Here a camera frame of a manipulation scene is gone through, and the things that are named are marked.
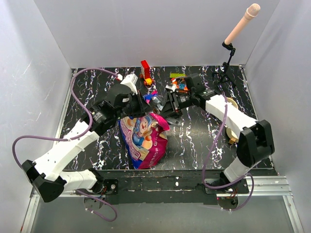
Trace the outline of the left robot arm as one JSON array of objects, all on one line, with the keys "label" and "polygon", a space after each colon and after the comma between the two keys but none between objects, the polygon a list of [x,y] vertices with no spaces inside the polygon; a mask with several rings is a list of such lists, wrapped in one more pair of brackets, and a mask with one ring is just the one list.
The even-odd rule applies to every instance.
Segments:
[{"label": "left robot arm", "polygon": [[124,117],[142,117],[150,110],[134,84],[116,84],[104,100],[90,107],[65,136],[35,161],[22,164],[28,180],[45,202],[51,202],[64,191],[87,189],[99,194],[104,178],[95,169],[65,172],[64,168],[89,144]]}]

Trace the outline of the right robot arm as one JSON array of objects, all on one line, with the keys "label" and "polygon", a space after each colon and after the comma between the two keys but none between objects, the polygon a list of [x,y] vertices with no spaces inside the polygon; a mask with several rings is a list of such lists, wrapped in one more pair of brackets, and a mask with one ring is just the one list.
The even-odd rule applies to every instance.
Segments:
[{"label": "right robot arm", "polygon": [[157,105],[158,112],[165,119],[178,119],[182,109],[197,106],[217,117],[238,136],[234,161],[221,172],[217,182],[203,182],[209,189],[231,193],[254,166],[275,152],[271,124],[235,108],[220,92],[207,88],[199,74],[186,76],[184,80],[189,92],[179,95],[175,89],[167,87],[165,98]]}]

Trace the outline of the pink blue pet food bag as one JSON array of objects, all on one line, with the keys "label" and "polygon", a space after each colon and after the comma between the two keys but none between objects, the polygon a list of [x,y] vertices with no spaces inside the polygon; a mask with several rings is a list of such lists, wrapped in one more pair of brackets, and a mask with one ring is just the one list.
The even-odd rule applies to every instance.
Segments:
[{"label": "pink blue pet food bag", "polygon": [[168,139],[166,132],[171,126],[179,126],[180,119],[161,116],[164,98],[148,98],[154,110],[145,116],[119,120],[118,125],[131,157],[134,169],[148,169],[155,166],[164,156]]}]

